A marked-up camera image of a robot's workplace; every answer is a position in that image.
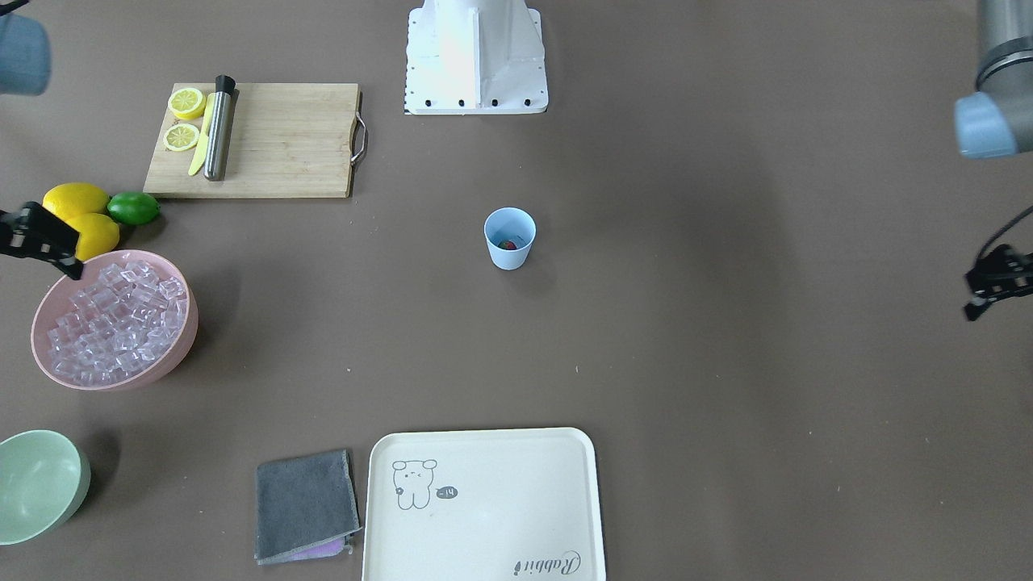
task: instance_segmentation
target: yellow knife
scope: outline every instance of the yellow knife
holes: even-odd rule
[[[205,101],[205,118],[200,121],[200,137],[194,149],[194,158],[190,161],[190,170],[187,172],[191,176],[196,176],[200,166],[205,164],[205,154],[208,153],[208,129],[212,125],[212,105],[215,103],[215,93],[209,93]]]

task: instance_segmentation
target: gray cloth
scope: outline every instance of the gray cloth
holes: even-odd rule
[[[361,528],[346,450],[261,464],[255,492],[258,564],[336,555]]]

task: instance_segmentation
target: black cap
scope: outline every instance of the black cap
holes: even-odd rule
[[[215,78],[215,90],[220,93],[233,94],[233,89],[237,88],[237,81],[233,81],[232,77],[226,77],[225,74],[220,74]]]

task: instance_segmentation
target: pink bowl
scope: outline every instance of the pink bowl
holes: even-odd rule
[[[115,263],[125,265],[129,261],[146,261],[154,267],[154,270],[157,271],[158,275],[162,278],[175,276],[183,281],[183,284],[187,288],[187,318],[183,324],[183,329],[180,330],[179,336],[177,336],[176,340],[173,341],[168,350],[166,350],[163,356],[158,358],[157,361],[151,364],[150,367],[132,377],[125,379],[124,381],[119,381],[109,386],[87,388],[76,386],[75,384],[68,383],[61,377],[54,375],[51,371],[52,361],[49,355],[51,342],[46,337],[46,332],[57,326],[58,317],[67,314],[68,311],[71,310],[71,302],[69,302],[71,296],[97,282],[97,277],[104,267]],[[190,285],[187,284],[187,279],[183,276],[183,273],[181,273],[180,270],[173,265],[173,263],[169,263],[167,259],[153,252],[145,252],[144,250],[116,250],[87,261],[86,268],[83,269],[82,279],[72,280],[67,276],[62,276],[61,279],[58,280],[57,283],[55,283],[54,286],[52,286],[46,293],[42,302],[39,303],[39,308],[36,309],[36,316],[32,319],[32,356],[36,358],[36,364],[39,365],[39,368],[43,370],[43,373],[45,373],[48,377],[54,379],[62,386],[65,386],[66,388],[93,392],[128,390],[131,388],[146,386],[147,384],[150,384],[171,371],[173,368],[179,365],[180,362],[183,361],[183,358],[187,356],[187,353],[190,350],[190,346],[193,345],[194,337],[196,336],[197,302],[194,299],[193,292],[190,290]]]

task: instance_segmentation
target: plastic cup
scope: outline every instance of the plastic cup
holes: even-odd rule
[[[500,208],[484,220],[488,252],[502,270],[515,270],[524,264],[535,234],[534,219],[520,208]]]
[[[51,80],[51,43],[38,22],[0,17],[0,94],[39,95]]]

